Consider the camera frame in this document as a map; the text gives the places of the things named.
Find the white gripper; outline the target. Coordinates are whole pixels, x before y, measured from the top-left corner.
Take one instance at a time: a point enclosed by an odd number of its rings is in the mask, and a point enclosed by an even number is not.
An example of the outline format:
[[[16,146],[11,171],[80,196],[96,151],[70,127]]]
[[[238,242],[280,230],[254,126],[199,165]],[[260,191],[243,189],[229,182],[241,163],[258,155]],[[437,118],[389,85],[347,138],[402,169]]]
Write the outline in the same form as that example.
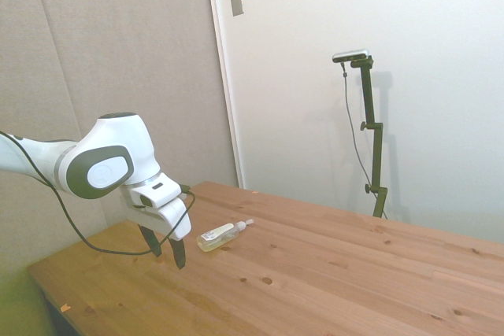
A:
[[[167,235],[176,266],[181,270],[186,264],[183,238],[191,231],[191,221],[186,214],[179,185],[121,186],[120,192],[127,206],[126,216],[139,224],[140,232],[156,257],[162,255],[160,242],[154,231]]]

